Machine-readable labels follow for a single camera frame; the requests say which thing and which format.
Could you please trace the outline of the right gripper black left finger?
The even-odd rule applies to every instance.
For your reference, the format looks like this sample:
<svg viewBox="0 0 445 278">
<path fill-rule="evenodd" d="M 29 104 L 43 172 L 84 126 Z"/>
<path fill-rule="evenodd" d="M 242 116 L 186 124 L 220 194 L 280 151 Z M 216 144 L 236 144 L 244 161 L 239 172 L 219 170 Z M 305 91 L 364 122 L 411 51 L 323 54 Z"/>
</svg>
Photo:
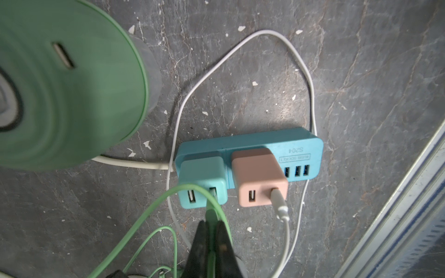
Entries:
<svg viewBox="0 0 445 278">
<path fill-rule="evenodd" d="M 200 221 L 181 278 L 207 278 L 210 229 Z"/>
</svg>

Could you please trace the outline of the teal square charger block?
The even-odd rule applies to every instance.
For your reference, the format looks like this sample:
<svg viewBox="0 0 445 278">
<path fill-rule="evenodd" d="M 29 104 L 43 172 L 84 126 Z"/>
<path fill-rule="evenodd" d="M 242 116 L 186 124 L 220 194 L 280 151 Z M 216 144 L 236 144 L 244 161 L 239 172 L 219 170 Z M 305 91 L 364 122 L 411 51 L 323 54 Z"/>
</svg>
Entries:
<svg viewBox="0 0 445 278">
<path fill-rule="evenodd" d="M 228 201 L 225 164 L 220 156 L 192 159 L 182 162 L 178 184 L 193 184 L 209 191 L 220 205 Z M 184 190 L 178 193 L 180 204 L 185 209 L 206 207 L 207 199 L 197 190 Z"/>
</svg>

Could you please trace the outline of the pink USB charger adapter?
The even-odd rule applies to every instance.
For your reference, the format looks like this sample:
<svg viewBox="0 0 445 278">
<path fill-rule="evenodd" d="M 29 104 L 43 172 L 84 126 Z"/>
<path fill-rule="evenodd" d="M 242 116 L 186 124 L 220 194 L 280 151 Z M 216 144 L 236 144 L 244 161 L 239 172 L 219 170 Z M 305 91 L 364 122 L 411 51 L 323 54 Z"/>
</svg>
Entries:
<svg viewBox="0 0 445 278">
<path fill-rule="evenodd" d="M 268 148 L 235 151 L 231 155 L 231 170 L 240 206 L 271 205 L 275 189 L 287 198 L 289 182 Z"/>
</svg>

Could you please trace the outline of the green cordless meat grinder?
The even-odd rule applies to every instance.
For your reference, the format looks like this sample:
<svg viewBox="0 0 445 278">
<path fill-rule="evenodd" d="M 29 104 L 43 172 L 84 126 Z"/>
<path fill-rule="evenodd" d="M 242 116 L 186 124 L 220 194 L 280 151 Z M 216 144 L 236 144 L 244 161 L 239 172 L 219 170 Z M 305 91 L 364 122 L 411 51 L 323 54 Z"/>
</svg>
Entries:
<svg viewBox="0 0 445 278">
<path fill-rule="evenodd" d="M 100 156 L 138 131 L 161 90 L 149 47 L 93 3 L 1 2 L 1 166 Z"/>
</svg>

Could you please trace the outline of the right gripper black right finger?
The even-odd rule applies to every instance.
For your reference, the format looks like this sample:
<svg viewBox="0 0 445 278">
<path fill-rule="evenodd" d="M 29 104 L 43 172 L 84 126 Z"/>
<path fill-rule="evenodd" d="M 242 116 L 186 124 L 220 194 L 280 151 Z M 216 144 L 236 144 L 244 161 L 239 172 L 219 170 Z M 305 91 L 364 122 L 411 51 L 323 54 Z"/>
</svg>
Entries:
<svg viewBox="0 0 445 278">
<path fill-rule="evenodd" d="M 238 265 L 231 240 L 223 221 L 219 221 L 215 230 L 215 277 L 242 278 L 242 271 Z"/>
</svg>

